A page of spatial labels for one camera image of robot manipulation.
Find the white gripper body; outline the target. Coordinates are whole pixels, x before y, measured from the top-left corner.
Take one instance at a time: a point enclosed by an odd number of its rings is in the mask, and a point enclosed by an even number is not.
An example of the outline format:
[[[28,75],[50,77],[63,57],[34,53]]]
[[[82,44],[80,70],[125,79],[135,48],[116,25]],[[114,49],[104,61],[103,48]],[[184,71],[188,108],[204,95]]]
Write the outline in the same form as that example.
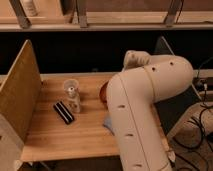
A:
[[[150,54],[146,51],[128,50],[124,56],[123,69],[128,70],[132,68],[147,65],[150,61]]]

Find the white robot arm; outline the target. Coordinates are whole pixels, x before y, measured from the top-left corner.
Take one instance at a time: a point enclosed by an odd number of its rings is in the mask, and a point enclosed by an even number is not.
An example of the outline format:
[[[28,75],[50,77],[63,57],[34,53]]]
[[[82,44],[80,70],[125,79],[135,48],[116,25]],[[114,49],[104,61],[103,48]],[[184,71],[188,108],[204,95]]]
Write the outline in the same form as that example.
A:
[[[152,105],[184,92],[192,79],[192,65],[183,57],[126,52],[123,70],[106,89],[124,171],[172,171]]]

